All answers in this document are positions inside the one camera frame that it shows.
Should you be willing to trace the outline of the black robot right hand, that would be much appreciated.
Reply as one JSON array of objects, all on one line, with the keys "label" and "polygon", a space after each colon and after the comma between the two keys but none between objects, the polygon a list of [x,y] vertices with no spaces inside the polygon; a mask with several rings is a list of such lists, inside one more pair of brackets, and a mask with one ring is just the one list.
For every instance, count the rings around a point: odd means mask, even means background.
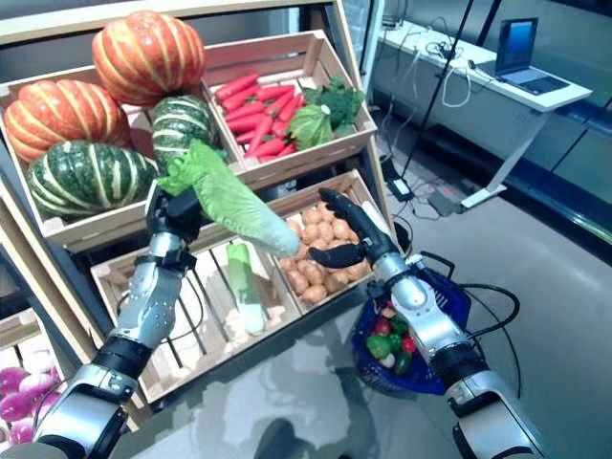
[{"label": "black robot right hand", "polygon": [[331,188],[321,187],[318,192],[326,207],[348,224],[359,241],[326,250],[311,247],[308,253],[314,261],[331,269],[347,268],[364,259],[372,267],[392,260],[402,263],[399,249],[391,237],[376,225],[361,206]]}]

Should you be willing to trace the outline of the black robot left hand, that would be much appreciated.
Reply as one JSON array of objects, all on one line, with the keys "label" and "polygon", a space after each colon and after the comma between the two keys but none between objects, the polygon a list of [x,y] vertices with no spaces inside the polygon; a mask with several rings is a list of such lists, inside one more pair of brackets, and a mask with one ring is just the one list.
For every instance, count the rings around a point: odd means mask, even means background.
[{"label": "black robot left hand", "polygon": [[197,239],[205,223],[200,201],[192,186],[177,196],[171,196],[154,183],[147,195],[144,216],[151,234],[169,232],[187,245]]}]

